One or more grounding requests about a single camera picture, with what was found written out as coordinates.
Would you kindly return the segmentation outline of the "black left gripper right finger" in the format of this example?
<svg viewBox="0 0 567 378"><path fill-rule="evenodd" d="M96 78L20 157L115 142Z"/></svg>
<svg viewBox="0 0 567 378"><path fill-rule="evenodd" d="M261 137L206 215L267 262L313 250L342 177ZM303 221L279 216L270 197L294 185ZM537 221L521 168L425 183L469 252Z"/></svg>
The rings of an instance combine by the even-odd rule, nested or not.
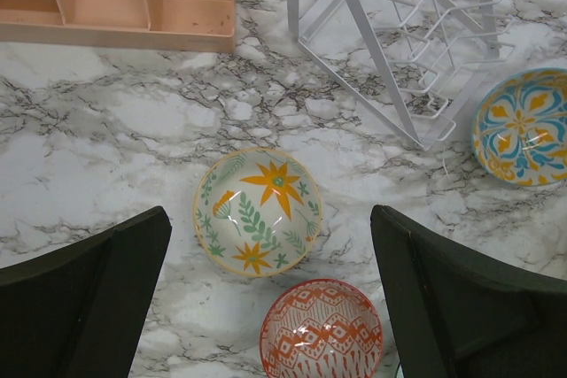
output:
<svg viewBox="0 0 567 378"><path fill-rule="evenodd" d="M406 377L564 377L566 282L454 242L391 206L370 216Z"/></svg>

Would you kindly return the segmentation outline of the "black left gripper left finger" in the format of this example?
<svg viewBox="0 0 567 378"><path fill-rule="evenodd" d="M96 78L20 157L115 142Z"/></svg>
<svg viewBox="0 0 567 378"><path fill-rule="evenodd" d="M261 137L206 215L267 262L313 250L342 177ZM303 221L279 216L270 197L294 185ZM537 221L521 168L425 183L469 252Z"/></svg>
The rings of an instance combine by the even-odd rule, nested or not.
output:
<svg viewBox="0 0 567 378"><path fill-rule="evenodd" d="M1 270L3 377L126 377L172 227L156 206Z"/></svg>

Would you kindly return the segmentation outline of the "red patterned bowl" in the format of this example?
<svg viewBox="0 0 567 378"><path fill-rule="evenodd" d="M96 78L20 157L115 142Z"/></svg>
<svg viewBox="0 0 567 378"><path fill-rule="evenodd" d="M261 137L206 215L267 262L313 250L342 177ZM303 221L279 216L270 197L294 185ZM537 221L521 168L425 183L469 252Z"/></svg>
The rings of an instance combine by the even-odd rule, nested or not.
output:
<svg viewBox="0 0 567 378"><path fill-rule="evenodd" d="M375 306L354 286L313 279L273 303L259 348L268 377L372 377L383 329Z"/></svg>

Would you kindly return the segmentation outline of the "blue yellow floral bowl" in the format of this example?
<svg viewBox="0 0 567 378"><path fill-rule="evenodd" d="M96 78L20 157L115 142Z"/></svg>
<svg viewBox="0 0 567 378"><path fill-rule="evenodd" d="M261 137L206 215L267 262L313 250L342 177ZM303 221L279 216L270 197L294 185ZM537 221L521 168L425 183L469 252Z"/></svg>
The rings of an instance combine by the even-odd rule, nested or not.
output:
<svg viewBox="0 0 567 378"><path fill-rule="evenodd" d="M520 186L566 179L566 71L538 68L494 87L471 123L478 163L492 176Z"/></svg>

